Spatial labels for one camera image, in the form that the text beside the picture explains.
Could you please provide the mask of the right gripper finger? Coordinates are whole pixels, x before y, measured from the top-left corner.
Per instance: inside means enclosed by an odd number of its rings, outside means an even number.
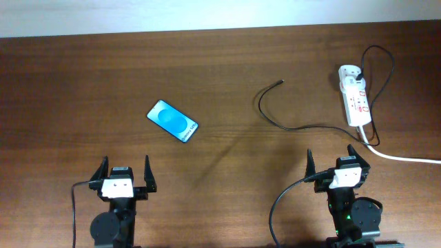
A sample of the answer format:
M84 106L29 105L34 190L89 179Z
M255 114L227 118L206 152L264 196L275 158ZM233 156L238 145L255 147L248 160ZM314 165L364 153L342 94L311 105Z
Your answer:
M361 155L359 155L359 153L356 152L356 150L353 148L353 146L351 144L348 144L347 151L350 156L355 157L356 162L360 164L362 169L364 169L364 168L369 169L368 162L365 159L363 159L361 157Z
M316 175L316 166L314 162L314 158L312 155L312 151L310 149L307 150L307 166L305 170L305 178L312 179Z

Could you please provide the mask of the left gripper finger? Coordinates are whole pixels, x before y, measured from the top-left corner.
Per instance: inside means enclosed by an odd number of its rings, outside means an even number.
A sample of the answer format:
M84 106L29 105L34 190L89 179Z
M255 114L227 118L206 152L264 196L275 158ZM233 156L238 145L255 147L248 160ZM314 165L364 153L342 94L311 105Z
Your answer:
M150 166L150 158L148 155L145 156L144 181L147 188L157 188L156 181Z
M105 156L99 166L99 168L95 171L95 173L91 177L91 181L103 180L108 175L108 157Z

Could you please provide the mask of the blue screen smartphone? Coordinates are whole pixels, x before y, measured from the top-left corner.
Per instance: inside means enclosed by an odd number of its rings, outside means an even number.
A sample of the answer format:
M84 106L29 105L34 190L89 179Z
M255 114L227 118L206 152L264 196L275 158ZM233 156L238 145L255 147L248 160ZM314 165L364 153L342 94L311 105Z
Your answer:
M182 143L188 142L198 129L196 121L193 121L164 100L158 100L146 114L146 117Z

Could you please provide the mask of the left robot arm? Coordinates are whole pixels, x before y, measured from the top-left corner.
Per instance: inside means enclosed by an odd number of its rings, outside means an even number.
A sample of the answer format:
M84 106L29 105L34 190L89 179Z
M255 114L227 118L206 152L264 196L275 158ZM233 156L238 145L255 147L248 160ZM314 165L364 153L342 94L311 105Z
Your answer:
M109 204L109 210L95 217L90 225L95 247L134 246L136 203L147 200L149 193L157 192L148 156L145 157L143 178L145 185L136 187L131 167L110 169L108 157L103 158L89 182L89 188Z

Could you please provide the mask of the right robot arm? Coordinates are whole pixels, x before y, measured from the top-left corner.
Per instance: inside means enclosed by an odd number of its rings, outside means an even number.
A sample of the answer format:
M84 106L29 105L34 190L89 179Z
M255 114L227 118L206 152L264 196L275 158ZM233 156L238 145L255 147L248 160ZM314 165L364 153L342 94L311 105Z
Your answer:
M308 150L305 181L314 184L316 193L327 194L336 230L336 235L326 240L328 247L375 247L383 206L375 199L356 197L354 190L365 183L371 167L351 145L347 151L346 157L336 159L335 167L317 172Z

